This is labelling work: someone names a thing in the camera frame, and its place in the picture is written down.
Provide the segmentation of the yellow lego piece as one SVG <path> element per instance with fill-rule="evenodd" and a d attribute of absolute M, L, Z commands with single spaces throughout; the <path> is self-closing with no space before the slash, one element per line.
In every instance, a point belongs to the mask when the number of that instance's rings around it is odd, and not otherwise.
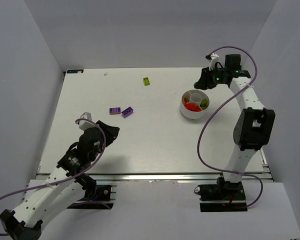
<path fill-rule="evenodd" d="M 208 100 L 203 99 L 200 103 L 200 108 L 204 111 L 209 106 Z"/>

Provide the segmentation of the red lego brick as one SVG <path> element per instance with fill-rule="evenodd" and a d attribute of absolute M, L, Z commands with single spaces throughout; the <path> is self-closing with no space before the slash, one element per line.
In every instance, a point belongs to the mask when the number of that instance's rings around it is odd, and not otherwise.
<path fill-rule="evenodd" d="M 192 103 L 187 103 L 184 105 L 184 107 L 189 110 L 189 111 L 192 111 L 192 112 L 201 112 L 202 109 L 200 108 L 200 106 L 197 106 L 195 104 L 192 104 Z"/>

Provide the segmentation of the orange lego brick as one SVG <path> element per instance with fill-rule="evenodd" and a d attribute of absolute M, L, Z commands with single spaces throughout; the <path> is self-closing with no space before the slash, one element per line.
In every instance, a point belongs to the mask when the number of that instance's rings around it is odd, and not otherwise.
<path fill-rule="evenodd" d="M 182 104 L 185 105 L 189 103 L 189 100 L 187 98 L 182 98 Z"/>

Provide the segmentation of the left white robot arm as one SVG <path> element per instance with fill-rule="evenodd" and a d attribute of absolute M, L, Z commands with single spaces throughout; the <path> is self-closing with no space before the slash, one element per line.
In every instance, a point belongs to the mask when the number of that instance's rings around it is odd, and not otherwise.
<path fill-rule="evenodd" d="M 65 209 L 93 202 L 104 193 L 85 172 L 116 140 L 120 128 L 83 118 L 76 123 L 83 134 L 68 148 L 45 182 L 13 210 L 5 209 L 0 214 L 2 227 L 13 240 L 39 239 L 42 230 Z"/>

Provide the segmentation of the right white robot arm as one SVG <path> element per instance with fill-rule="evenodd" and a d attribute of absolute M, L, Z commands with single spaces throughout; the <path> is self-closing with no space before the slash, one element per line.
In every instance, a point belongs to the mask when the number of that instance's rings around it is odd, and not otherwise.
<path fill-rule="evenodd" d="M 242 193 L 242 178 L 251 158 L 263 146 L 267 145 L 275 121 L 275 112 L 267 109 L 252 88 L 253 78 L 242 69 L 241 55 L 228 54 L 224 64 L 219 56 L 208 54 L 208 67 L 201 70 L 201 76 L 194 87 L 198 90 L 210 90 L 217 85 L 227 85 L 240 108 L 240 116 L 233 129 L 234 149 L 229 162 L 215 186 L 201 186 L 202 200 L 231 201 L 236 194 Z"/>

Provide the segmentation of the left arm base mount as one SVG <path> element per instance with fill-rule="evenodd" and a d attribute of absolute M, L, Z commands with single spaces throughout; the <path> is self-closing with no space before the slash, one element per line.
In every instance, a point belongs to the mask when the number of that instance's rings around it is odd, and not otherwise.
<path fill-rule="evenodd" d="M 111 210 L 117 195 L 116 185 L 97 185 L 83 198 L 72 203 L 67 209 L 73 210 Z"/>

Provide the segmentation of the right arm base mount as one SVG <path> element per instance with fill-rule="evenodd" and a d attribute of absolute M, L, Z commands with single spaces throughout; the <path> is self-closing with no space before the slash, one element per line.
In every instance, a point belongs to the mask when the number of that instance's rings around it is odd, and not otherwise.
<path fill-rule="evenodd" d="M 246 195 L 242 185 L 238 189 L 220 188 L 217 184 L 201 184 L 194 188 L 199 196 L 202 213 L 247 212 Z"/>

